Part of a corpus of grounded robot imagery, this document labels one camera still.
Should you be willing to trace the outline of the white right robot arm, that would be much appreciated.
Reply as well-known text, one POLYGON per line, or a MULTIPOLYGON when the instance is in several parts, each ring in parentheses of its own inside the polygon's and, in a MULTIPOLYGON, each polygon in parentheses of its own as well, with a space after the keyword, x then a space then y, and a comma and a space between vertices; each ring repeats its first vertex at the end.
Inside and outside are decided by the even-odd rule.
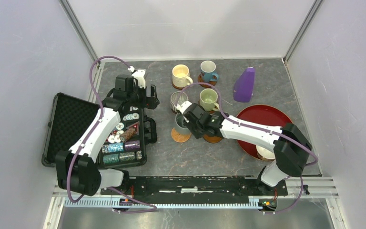
POLYGON ((207 135, 235 139, 271 151, 275 160, 262 170, 256 182, 257 191, 263 195, 270 194, 287 177, 301 177, 304 168, 310 165, 308 158, 312 154, 312 145, 294 124, 287 123, 283 127, 261 125, 219 111, 211 114, 189 101, 179 102, 175 108, 196 138, 207 135))

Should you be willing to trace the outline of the pale green cup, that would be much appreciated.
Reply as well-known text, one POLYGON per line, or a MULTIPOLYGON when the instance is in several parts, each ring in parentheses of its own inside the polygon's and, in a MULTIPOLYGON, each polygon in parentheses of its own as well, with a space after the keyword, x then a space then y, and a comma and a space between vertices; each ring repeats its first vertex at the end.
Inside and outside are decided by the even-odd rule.
POLYGON ((211 88, 204 89, 200 92, 200 105, 205 111, 220 111, 218 104, 218 94, 211 88))

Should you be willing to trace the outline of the blue white cup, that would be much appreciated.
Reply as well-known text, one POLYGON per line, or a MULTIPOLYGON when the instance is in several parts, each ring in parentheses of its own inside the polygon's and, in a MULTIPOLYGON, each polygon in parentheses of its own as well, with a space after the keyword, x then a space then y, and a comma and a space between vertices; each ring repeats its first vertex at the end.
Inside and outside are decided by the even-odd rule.
POLYGON ((216 71, 216 64, 213 61, 203 61, 200 65, 202 81, 205 83, 217 83, 219 75, 216 71))

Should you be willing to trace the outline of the grey ribbed mug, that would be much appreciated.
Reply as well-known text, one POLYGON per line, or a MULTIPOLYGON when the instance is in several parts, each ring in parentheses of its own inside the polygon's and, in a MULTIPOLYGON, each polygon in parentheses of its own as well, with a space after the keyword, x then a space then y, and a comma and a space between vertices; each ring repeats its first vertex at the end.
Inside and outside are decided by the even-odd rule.
POLYGON ((176 108, 177 105, 182 104, 186 101, 188 101, 188 95, 184 92, 174 92, 170 97, 170 109, 173 113, 177 113, 178 110, 176 108))

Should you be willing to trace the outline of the brown wooden coaster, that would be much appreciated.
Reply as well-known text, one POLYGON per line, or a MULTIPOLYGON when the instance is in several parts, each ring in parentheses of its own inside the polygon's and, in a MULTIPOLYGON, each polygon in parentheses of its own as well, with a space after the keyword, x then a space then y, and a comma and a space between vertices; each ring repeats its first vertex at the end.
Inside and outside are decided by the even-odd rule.
POLYGON ((203 88, 211 88, 211 86, 215 86, 217 84, 217 81, 204 82, 203 76, 201 74, 198 75, 197 80, 200 83, 200 86, 202 86, 203 88))
POLYGON ((222 141, 222 137, 217 137, 217 136, 208 136, 208 135, 204 135, 203 139, 211 144, 215 144, 215 143, 219 143, 220 141, 222 141))
POLYGON ((211 111, 208 111, 208 113, 213 114, 213 113, 215 113, 215 111, 214 110, 211 110, 211 111))
POLYGON ((185 87, 187 87, 187 86, 189 86, 189 85, 190 85, 190 83, 180 87, 180 86, 175 85, 175 84, 172 82, 172 86, 173 86, 175 89, 177 89, 177 90, 182 90, 183 88, 185 88, 185 87))

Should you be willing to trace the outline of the cream ribbed mug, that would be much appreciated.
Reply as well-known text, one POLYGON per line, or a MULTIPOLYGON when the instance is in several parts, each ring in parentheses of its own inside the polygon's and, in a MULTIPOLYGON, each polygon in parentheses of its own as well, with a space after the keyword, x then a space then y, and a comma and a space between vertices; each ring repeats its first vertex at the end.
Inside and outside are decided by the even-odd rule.
POLYGON ((178 64, 172 69, 172 82, 177 86, 184 86, 186 84, 192 84, 193 79, 190 76, 190 70, 188 66, 184 64, 178 64))

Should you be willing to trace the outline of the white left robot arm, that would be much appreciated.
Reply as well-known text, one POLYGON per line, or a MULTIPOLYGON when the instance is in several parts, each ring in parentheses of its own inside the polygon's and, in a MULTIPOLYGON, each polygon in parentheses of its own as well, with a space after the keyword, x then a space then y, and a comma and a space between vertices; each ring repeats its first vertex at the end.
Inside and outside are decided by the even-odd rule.
POLYGON ((99 169, 96 164, 105 140, 132 106, 140 111, 153 110, 160 103, 155 85, 151 85, 151 95, 147 96, 146 70, 133 67, 128 70, 130 74, 116 77, 115 87, 99 103, 95 118, 80 139, 55 157, 58 185, 67 191, 69 198, 72 192, 93 196, 99 189, 112 187, 118 194, 126 194, 131 188, 128 172, 99 169))

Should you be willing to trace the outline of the plain grey mug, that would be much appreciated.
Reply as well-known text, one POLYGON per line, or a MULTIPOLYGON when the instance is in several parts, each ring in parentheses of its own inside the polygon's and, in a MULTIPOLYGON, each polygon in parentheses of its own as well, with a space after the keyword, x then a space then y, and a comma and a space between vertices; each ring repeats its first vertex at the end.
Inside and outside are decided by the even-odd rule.
POLYGON ((175 130, 181 135, 190 135, 191 131, 186 126, 186 120, 182 114, 176 114, 175 116, 175 130))

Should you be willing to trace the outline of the woven rattan coaster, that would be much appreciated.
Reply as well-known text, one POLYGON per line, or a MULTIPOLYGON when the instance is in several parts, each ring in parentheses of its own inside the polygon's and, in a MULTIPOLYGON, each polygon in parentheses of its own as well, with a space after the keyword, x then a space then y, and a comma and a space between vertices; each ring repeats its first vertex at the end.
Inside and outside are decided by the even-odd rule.
POLYGON ((171 137, 175 142, 184 143, 188 141, 191 134, 180 134, 175 128, 171 130, 171 137))

